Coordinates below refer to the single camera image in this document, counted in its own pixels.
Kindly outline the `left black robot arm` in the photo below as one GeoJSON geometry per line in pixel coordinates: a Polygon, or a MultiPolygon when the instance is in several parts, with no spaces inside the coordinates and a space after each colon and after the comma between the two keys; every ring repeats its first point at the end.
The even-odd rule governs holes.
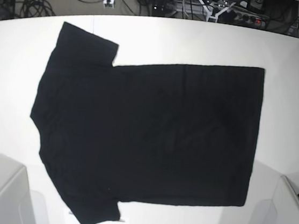
{"type": "Polygon", "coordinates": [[[233,0],[197,0],[199,7],[201,7],[200,13],[202,13],[206,22],[217,23],[219,17],[225,12],[230,12],[231,8],[236,4],[233,0]]]}

